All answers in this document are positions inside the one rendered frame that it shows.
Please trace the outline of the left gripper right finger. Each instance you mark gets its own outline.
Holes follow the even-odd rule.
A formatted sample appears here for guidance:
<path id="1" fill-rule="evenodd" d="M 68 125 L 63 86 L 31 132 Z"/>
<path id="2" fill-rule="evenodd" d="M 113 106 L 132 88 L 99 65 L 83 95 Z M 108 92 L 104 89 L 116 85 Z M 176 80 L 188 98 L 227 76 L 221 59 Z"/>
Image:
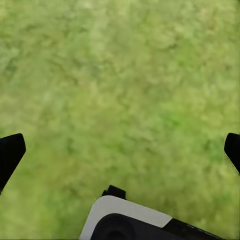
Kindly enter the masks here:
<path id="1" fill-rule="evenodd" d="M 240 135 L 229 133 L 224 150 L 240 173 Z"/>

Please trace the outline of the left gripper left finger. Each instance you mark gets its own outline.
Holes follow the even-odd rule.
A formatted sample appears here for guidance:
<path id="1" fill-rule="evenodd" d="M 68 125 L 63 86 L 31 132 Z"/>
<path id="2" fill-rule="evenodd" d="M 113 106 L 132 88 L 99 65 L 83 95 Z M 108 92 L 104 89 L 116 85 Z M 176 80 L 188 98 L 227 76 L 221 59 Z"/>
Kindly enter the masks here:
<path id="1" fill-rule="evenodd" d="M 26 152 L 21 133 L 0 138 L 0 193 Z"/>

